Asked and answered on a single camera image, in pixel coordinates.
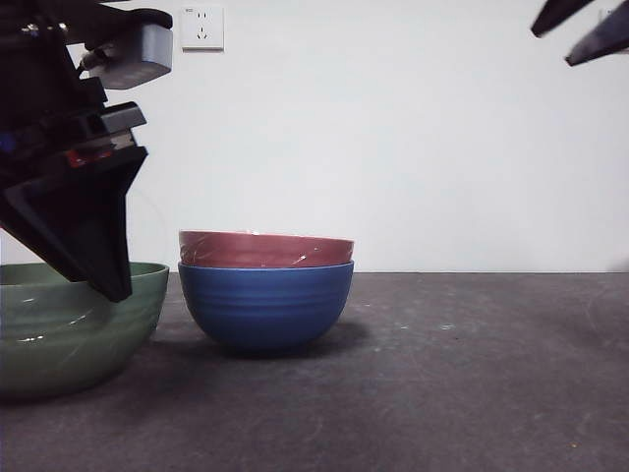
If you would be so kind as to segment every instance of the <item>stacked bowls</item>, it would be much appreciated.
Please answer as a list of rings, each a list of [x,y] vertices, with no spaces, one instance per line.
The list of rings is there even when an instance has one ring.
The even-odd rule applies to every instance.
[[[188,309],[215,341],[281,350],[326,333],[340,316],[354,270],[342,239],[180,231],[179,274]]]

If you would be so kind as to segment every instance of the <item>bowl rim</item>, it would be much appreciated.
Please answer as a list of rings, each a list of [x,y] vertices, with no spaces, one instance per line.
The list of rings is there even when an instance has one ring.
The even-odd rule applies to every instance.
[[[150,275],[156,275],[162,272],[168,272],[170,270],[170,267],[166,264],[161,264],[161,263],[145,263],[145,262],[141,262],[141,261],[132,261],[130,262],[131,265],[147,265],[147,266],[153,266],[154,270],[147,272],[147,273],[140,273],[138,275],[132,275],[131,279],[132,280],[137,280],[137,279],[141,279],[144,277],[148,277]],[[50,264],[47,263],[22,263],[22,264],[2,264],[0,265],[0,270],[2,270],[2,268],[4,267],[23,267],[23,266],[48,266],[51,267],[53,270],[55,270],[54,267],[52,267]],[[5,287],[54,287],[57,285],[64,285],[64,286],[81,286],[81,285],[88,285],[86,280],[79,280],[77,282],[73,282],[70,281],[68,279],[66,279],[64,277],[63,280],[60,280],[58,282],[34,282],[34,283],[6,283],[3,284],[2,280],[0,280],[0,289],[4,289]]]
[[[341,268],[341,267],[353,267],[354,260],[349,261],[344,264],[334,264],[334,265],[314,265],[312,267],[205,267],[203,265],[188,265],[184,264],[181,261],[177,263],[178,268],[185,269],[199,269],[199,270],[211,270],[211,271],[230,271],[230,272],[279,272],[279,271],[303,271],[303,270],[326,270],[332,268]]]
[[[340,243],[355,244],[355,241],[347,238],[332,238],[328,236],[313,236],[308,234],[287,234],[287,233],[262,233],[258,231],[212,231],[209,229],[180,229],[179,236],[184,233],[203,233],[203,234],[215,234],[221,236],[263,236],[270,238],[296,238],[296,239],[317,239],[321,241],[338,241]]]

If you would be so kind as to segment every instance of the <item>blue bowl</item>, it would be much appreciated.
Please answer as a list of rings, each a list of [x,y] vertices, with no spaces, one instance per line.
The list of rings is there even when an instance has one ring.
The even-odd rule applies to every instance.
[[[179,264],[188,309],[220,344],[278,350],[308,343],[338,320],[354,263],[293,268]]]

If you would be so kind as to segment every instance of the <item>red bowl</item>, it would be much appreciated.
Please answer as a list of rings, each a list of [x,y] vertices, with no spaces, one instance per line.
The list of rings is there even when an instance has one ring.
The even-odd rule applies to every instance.
[[[352,260],[354,241],[280,234],[180,231],[181,261],[201,267],[317,267]]]

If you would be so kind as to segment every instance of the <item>green bowl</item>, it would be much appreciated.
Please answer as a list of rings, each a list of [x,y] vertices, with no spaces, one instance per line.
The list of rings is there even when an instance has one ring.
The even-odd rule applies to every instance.
[[[0,266],[0,396],[57,395],[122,370],[153,333],[168,267],[132,263],[133,295],[112,303],[46,264]]]

